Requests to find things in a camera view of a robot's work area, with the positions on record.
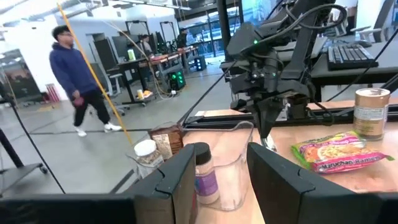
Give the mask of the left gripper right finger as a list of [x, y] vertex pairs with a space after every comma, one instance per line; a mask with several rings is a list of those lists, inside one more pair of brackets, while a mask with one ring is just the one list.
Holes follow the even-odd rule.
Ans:
[[247, 162], [266, 224], [398, 224], [398, 193], [355, 193], [254, 142]]

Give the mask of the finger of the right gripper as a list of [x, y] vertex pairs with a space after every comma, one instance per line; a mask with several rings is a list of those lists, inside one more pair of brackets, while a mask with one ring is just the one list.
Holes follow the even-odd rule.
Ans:
[[267, 110], [267, 135], [271, 133], [271, 129], [282, 109], [283, 102], [270, 102], [269, 109]]
[[268, 137], [268, 130], [267, 130], [267, 106], [264, 106], [260, 103], [256, 103], [254, 105], [255, 108], [255, 122], [257, 129], [259, 131], [259, 135], [262, 139]]

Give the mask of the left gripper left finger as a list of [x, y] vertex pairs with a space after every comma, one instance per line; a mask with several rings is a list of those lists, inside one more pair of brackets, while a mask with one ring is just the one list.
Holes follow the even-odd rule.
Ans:
[[193, 144], [120, 194], [43, 194], [0, 199], [0, 224], [189, 224]]

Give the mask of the white cap bagel seasoning jar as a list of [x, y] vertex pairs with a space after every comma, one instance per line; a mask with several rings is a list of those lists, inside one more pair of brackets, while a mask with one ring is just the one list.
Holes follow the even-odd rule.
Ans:
[[147, 177], [164, 163], [154, 140], [146, 139], [134, 146], [136, 162], [141, 178]]

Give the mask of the purple label spice jar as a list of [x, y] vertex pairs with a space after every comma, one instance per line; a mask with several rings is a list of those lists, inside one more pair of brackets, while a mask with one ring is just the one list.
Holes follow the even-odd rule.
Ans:
[[195, 150], [195, 192], [201, 204], [215, 203], [220, 197], [210, 146], [196, 142]]

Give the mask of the dark brown snack pack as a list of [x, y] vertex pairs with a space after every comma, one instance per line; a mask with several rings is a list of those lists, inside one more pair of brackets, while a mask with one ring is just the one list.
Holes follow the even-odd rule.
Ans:
[[157, 150], [164, 160], [170, 159], [184, 147], [182, 127], [178, 123], [166, 122], [151, 129], [148, 133], [155, 141]]

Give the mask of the clear plastic bin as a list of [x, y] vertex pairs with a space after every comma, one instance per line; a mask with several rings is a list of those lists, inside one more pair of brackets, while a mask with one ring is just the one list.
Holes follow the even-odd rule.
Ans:
[[[188, 129], [188, 144], [148, 177], [126, 191], [136, 196], [137, 208], [185, 213], [197, 205], [232, 211], [245, 200], [249, 187], [246, 146], [252, 139], [253, 124], [242, 121], [231, 129]], [[220, 197], [204, 205], [195, 192], [196, 142], [210, 146]]]

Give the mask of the black wheeled cart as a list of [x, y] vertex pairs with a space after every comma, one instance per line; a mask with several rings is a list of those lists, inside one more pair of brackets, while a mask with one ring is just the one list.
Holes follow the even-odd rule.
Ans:
[[1, 128], [0, 146], [5, 149], [8, 156], [11, 158], [11, 161], [15, 165], [15, 167], [12, 168], [3, 168], [0, 156], [0, 198], [3, 197], [4, 193], [7, 190], [11, 189], [14, 185], [16, 185], [24, 177], [26, 177], [36, 169], [40, 170], [43, 174], [48, 173], [48, 169], [43, 165], [43, 163], [24, 165]]

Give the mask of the black computer keyboard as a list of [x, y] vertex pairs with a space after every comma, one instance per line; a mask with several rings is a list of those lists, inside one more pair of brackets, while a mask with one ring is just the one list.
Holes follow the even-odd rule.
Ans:
[[330, 71], [379, 66], [378, 61], [359, 44], [329, 47], [327, 51], [327, 64]]

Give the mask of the black computer tower green lights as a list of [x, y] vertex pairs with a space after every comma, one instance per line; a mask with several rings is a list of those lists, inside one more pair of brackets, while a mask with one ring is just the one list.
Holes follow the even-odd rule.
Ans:
[[185, 77], [182, 70], [168, 73], [170, 90], [180, 91], [185, 87]]

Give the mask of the tan lidded can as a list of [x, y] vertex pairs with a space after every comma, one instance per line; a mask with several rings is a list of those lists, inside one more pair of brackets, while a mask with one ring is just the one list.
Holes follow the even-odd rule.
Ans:
[[355, 92], [353, 129], [367, 141], [384, 137], [391, 92], [383, 88], [362, 88]]

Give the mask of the person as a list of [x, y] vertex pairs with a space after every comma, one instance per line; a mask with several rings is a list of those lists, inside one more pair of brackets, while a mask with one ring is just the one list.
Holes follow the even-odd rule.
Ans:
[[149, 36], [147, 34], [144, 34], [142, 36], [141, 43], [142, 43], [142, 47], [144, 49], [145, 54], [149, 57], [152, 57], [154, 54], [153, 54], [152, 48], [149, 44]]
[[88, 105], [95, 110], [106, 132], [119, 131], [121, 127], [111, 123], [101, 90], [91, 74], [82, 53], [74, 48], [74, 38], [66, 25], [52, 30], [55, 42], [49, 55], [55, 78], [64, 89], [75, 112], [73, 126], [80, 137], [86, 136], [81, 129]]
[[180, 29], [180, 33], [177, 36], [177, 48], [185, 48], [187, 47], [187, 29]]

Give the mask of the grey desk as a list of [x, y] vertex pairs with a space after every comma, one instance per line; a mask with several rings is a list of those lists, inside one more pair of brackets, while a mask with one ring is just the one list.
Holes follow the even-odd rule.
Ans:
[[362, 67], [350, 68], [346, 64], [342, 66], [328, 66], [328, 53], [322, 53], [321, 48], [325, 44], [325, 38], [318, 38], [313, 46], [314, 53], [311, 54], [309, 62], [309, 73], [311, 83], [315, 90], [312, 93], [313, 99], [322, 100], [320, 88], [327, 85], [348, 85], [384, 83], [398, 74], [398, 40], [390, 43], [380, 42], [366, 48], [366, 52], [373, 56], [378, 63], [374, 67], [366, 63]]

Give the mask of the black cart with orange items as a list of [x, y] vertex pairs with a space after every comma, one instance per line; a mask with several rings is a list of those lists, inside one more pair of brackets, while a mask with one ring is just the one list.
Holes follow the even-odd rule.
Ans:
[[129, 101], [122, 102], [121, 104], [124, 106], [130, 106], [130, 105], [142, 105], [143, 107], [146, 106], [146, 104], [152, 100], [156, 100], [157, 97], [155, 93], [149, 91], [149, 90], [141, 90], [138, 89], [136, 91], [136, 95], [133, 95], [133, 92], [129, 88], [127, 90]]

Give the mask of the red white striped object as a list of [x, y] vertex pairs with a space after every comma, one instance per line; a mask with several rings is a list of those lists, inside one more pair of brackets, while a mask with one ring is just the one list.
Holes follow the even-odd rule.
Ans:
[[46, 84], [47, 93], [52, 103], [58, 103], [60, 101], [57, 89], [53, 83]]

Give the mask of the grey office chair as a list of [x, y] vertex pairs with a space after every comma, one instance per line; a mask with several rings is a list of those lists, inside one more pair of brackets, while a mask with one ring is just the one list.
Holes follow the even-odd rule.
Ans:
[[125, 115], [125, 110], [130, 110], [130, 106], [128, 105], [122, 105], [121, 103], [115, 102], [115, 98], [121, 94], [121, 85], [119, 83], [119, 78], [122, 75], [115, 74], [115, 75], [106, 75], [106, 89], [107, 89], [107, 95], [111, 99], [111, 102], [114, 103], [116, 111], [121, 115]]

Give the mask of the black background table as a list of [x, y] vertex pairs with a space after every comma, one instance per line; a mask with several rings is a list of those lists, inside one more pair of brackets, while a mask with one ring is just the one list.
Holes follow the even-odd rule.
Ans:
[[147, 88], [147, 83], [142, 76], [141, 69], [145, 67], [157, 68], [158, 76], [156, 76], [155, 72], [153, 73], [153, 75], [155, 76], [155, 85], [157, 86], [158, 78], [160, 78], [160, 84], [162, 85], [162, 87], [158, 87], [158, 93], [160, 93], [161, 95], [168, 95], [173, 90], [173, 88], [170, 86], [170, 81], [172, 80], [171, 74], [174, 74], [175, 76], [182, 76], [182, 80], [184, 81], [183, 65], [181, 62], [181, 58], [184, 58], [184, 61], [188, 62], [185, 54], [192, 52], [198, 54], [197, 49], [198, 47], [186, 47], [178, 50], [177, 52], [156, 56], [150, 58], [149, 60], [145, 58], [140, 58], [138, 60], [131, 60], [128, 62], [119, 63], [114, 68], [110, 69], [110, 72], [115, 72], [116, 74], [120, 73], [123, 77], [123, 83], [126, 87], [130, 100], [127, 102], [122, 102], [122, 105], [142, 104], [145, 106], [146, 103], [150, 100], [150, 98], [144, 98], [143, 100], [136, 98], [127, 80], [126, 71], [134, 70], [140, 78], [142, 87]]

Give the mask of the black aluminium table frame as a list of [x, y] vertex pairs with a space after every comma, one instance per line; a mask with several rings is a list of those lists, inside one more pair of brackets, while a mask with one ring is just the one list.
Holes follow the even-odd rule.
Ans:
[[[334, 124], [352, 124], [354, 116], [353, 107], [329, 109], [334, 114]], [[275, 127], [285, 126], [313, 126], [321, 125], [322, 122], [329, 121], [327, 114], [321, 110], [313, 110], [316, 118], [293, 119], [286, 121], [276, 121]], [[398, 122], [398, 104], [390, 104], [387, 112], [388, 122]], [[184, 122], [183, 127], [188, 129], [231, 129], [242, 121], [249, 121], [256, 126], [256, 122], [251, 114], [220, 115], [220, 116], [192, 116]]]

